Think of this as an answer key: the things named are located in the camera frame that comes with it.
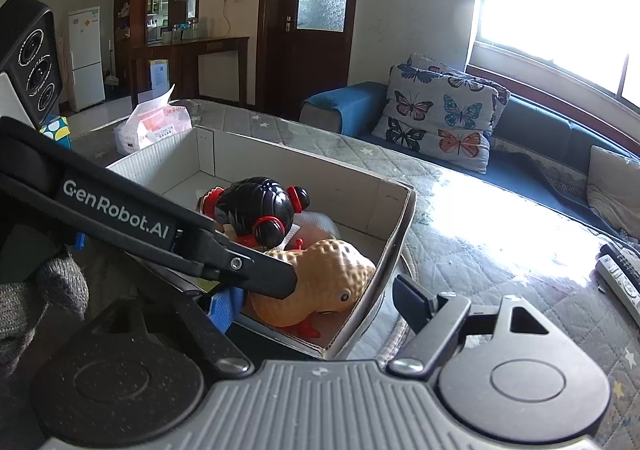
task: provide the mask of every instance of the butterfly cushion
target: butterfly cushion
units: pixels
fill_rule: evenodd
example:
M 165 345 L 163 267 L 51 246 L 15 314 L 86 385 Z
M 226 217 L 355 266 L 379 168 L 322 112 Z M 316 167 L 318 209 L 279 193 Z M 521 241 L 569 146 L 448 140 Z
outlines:
M 497 90 L 498 95 L 492 102 L 495 112 L 494 121 L 492 122 L 491 127 L 491 133 L 493 134 L 495 127 L 498 125 L 498 121 L 500 121 L 500 116 L 502 115 L 502 112 L 504 111 L 507 103 L 509 102 L 509 98 L 511 97 L 511 93 L 506 88 L 501 86 L 501 84 L 496 83 L 495 81 L 485 80 L 484 78 L 476 78 L 475 76 L 466 74 L 466 72 L 460 72 L 459 70 L 455 70 L 455 68 L 451 68 L 445 64 L 438 63 L 435 60 L 431 60 L 430 58 L 421 54 L 417 54 L 416 52 L 414 52 L 414 54 L 412 54 L 411 57 L 407 60 L 407 64 L 415 68 L 420 68 L 421 70 L 437 72 L 445 76 L 453 76 L 455 78 L 458 78 L 459 80 L 484 84 Z
M 408 64 L 396 65 L 391 71 L 388 103 L 373 135 L 485 173 L 487 131 L 497 91 L 463 81 Z

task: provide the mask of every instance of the ribbed gray surface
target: ribbed gray surface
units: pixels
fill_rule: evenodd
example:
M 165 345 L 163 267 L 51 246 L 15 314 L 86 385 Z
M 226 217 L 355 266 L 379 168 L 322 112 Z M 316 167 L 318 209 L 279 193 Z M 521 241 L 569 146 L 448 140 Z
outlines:
M 51 441 L 43 450 L 72 450 Z M 222 382 L 183 427 L 138 450 L 490 450 L 436 406 L 422 384 L 375 362 L 269 362 Z M 567 450 L 595 450 L 588 441 Z

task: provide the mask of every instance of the remote control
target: remote control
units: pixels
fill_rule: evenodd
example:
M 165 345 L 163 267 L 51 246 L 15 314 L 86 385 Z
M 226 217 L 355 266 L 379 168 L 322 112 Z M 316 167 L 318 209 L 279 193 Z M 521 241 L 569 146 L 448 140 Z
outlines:
M 622 273 L 624 273 L 631 281 L 631 284 L 634 285 L 636 290 L 640 292 L 640 274 L 636 271 L 636 268 L 633 267 L 631 262 L 629 262 L 628 256 L 626 256 L 615 244 L 611 242 L 607 242 L 600 248 L 600 254 L 609 255 L 613 259 L 613 262 L 615 262 L 622 270 Z
M 596 264 L 596 269 L 617 297 L 620 298 L 620 301 L 631 313 L 636 323 L 640 325 L 640 293 L 631 283 L 631 280 L 626 277 L 626 274 L 610 255 L 600 257 Z

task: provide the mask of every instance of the camera lens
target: camera lens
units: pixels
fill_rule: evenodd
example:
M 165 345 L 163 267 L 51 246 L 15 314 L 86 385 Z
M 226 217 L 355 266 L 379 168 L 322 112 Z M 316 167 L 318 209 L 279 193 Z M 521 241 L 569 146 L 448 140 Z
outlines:
M 35 58 L 36 54 L 38 54 L 43 38 L 44 34 L 42 33 L 42 30 L 37 29 L 24 41 L 20 48 L 20 55 L 18 57 L 18 62 L 22 67 L 29 65 Z
M 44 80 L 49 76 L 51 70 L 51 57 L 49 55 L 44 56 L 31 71 L 29 80 L 27 81 L 27 92 L 30 96 L 34 96 L 38 89 L 44 83 Z
M 47 88 L 44 89 L 43 93 L 40 94 L 40 99 L 38 100 L 38 110 L 41 112 L 45 110 L 49 103 L 53 100 L 53 94 L 56 91 L 56 86 L 53 83 L 49 83 Z

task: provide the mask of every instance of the white refrigerator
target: white refrigerator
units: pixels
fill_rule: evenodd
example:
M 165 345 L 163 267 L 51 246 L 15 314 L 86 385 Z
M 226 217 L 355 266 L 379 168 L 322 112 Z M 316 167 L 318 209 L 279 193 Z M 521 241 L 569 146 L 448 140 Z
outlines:
M 100 8 L 69 13 L 69 104 L 78 112 L 104 100 Z

